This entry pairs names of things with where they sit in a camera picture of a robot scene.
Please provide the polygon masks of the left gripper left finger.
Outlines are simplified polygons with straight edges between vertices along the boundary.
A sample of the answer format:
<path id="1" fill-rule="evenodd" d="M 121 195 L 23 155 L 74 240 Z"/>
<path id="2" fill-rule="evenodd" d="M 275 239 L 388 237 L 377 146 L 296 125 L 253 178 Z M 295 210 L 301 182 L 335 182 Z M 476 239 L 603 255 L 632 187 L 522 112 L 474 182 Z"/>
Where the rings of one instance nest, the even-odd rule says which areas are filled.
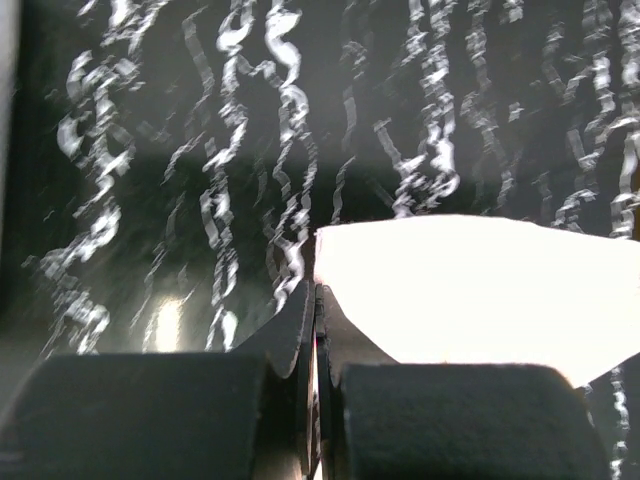
<path id="1" fill-rule="evenodd" d="M 315 290 L 228 353 L 45 361 L 2 416 L 2 477 L 312 478 Z"/>

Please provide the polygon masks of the pale pink towel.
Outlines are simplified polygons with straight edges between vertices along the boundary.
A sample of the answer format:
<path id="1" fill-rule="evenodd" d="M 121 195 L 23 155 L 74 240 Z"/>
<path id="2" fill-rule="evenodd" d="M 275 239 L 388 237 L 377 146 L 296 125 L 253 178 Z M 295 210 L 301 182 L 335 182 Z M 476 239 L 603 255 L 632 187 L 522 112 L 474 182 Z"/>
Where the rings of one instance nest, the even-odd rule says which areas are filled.
<path id="1" fill-rule="evenodd" d="M 639 351 L 639 245 L 469 215 L 321 228 L 315 280 L 403 363 L 526 363 L 580 387 Z"/>

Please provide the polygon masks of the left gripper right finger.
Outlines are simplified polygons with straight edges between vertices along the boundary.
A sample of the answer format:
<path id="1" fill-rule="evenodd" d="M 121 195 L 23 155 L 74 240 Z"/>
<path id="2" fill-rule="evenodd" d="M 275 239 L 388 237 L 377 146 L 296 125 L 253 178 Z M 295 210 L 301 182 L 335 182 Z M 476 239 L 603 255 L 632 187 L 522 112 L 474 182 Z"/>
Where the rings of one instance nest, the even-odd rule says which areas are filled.
<path id="1" fill-rule="evenodd" d="M 401 364 L 316 290 L 328 479 L 605 479 L 583 398 L 527 364 Z"/>

